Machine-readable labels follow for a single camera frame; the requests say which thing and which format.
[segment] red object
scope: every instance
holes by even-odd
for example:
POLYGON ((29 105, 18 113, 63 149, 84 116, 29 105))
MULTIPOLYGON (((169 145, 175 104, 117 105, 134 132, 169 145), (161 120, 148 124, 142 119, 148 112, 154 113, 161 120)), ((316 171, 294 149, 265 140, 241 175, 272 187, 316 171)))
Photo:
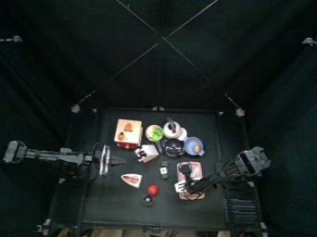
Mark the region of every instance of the red object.
POLYGON ((152 185, 149 186, 148 188, 148 193, 152 195, 152 196, 156 196, 158 194, 158 191, 160 191, 160 188, 157 185, 152 185))

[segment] plate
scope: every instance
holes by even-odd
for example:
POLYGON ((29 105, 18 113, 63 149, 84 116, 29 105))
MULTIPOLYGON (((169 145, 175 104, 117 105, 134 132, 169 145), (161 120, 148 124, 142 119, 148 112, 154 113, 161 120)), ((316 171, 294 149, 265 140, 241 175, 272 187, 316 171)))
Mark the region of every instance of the plate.
POLYGON ((152 142, 157 142, 164 137, 164 128, 160 125, 152 125, 145 131, 145 136, 152 142))

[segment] black enclosure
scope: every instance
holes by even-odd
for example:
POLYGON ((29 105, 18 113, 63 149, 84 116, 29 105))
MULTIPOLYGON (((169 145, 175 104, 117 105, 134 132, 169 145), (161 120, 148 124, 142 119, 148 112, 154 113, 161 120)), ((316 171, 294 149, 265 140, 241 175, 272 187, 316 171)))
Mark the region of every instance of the black enclosure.
MULTIPOLYGON (((2 1, 2 155, 14 140, 90 151, 90 128, 74 130, 104 109, 241 108, 273 160, 259 184, 269 232, 316 236, 317 44, 303 44, 316 12, 315 0, 2 1)), ((58 180, 54 164, 0 165, 0 236, 41 235, 58 180)))

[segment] white object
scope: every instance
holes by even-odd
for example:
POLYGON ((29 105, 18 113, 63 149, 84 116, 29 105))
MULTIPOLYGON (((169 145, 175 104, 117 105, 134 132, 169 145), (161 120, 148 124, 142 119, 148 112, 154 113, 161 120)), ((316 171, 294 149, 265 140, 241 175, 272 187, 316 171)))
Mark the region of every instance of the white object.
POLYGON ((185 138, 188 137, 188 131, 187 131, 185 128, 181 128, 181 130, 183 130, 183 134, 181 134, 181 136, 179 137, 179 140, 180 140, 180 141, 184 141, 185 138))
POLYGON ((231 231, 220 231, 217 237, 231 237, 231 231))
POLYGON ((255 183, 252 181, 248 182, 251 187, 255 187, 255 183))
POLYGON ((160 168, 160 172, 161 174, 168 174, 168 168, 166 167, 160 168))
POLYGON ((144 163, 146 163, 160 155, 160 152, 153 144, 144 144, 142 147, 134 151, 134 153, 138 157, 138 161, 144 163))
POLYGON ((122 175, 122 180, 125 183, 134 188, 140 188, 142 184, 142 175, 141 174, 125 174, 122 175))
POLYGON ((180 182, 176 183, 175 187, 176 187, 176 192, 177 193, 183 193, 185 192, 185 183, 187 183, 187 180, 183 180, 180 182))
POLYGON ((260 223, 260 226, 261 226, 263 229, 268 229, 268 227, 267 227, 264 222, 260 223))
POLYGON ((74 105, 74 106, 72 107, 72 109, 73 109, 73 112, 74 112, 74 113, 80 113, 80 112, 81 112, 81 106, 80 106, 80 105, 74 105))
POLYGON ((311 44, 311 46, 314 46, 315 44, 317 44, 317 42, 314 41, 314 39, 312 39, 311 37, 308 37, 308 38, 304 40, 303 44, 311 44))

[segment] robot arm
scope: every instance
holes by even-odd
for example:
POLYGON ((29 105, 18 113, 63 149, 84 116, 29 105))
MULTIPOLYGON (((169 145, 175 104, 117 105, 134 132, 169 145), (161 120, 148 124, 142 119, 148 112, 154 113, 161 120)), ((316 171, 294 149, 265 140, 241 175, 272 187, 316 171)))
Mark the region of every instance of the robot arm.
POLYGON ((109 165, 120 165, 126 162, 122 158, 110 155, 109 145, 102 145, 100 143, 94 146, 92 153, 84 153, 74 152, 70 148, 61 148, 59 152, 34 150, 29 149, 23 142, 10 142, 5 162, 18 164, 23 162, 26 158, 51 162, 61 161, 63 163, 74 164, 78 167, 97 163, 100 164, 101 176, 109 174, 109 165))
POLYGON ((255 147, 253 149, 241 152, 236 160, 229 163, 219 172, 213 173, 207 178, 200 181, 189 180, 185 183, 185 190, 189 193, 203 193, 211 185, 228 180, 235 177, 248 176, 252 177, 257 175, 264 169, 269 168, 272 165, 272 160, 264 153, 261 147, 255 147))

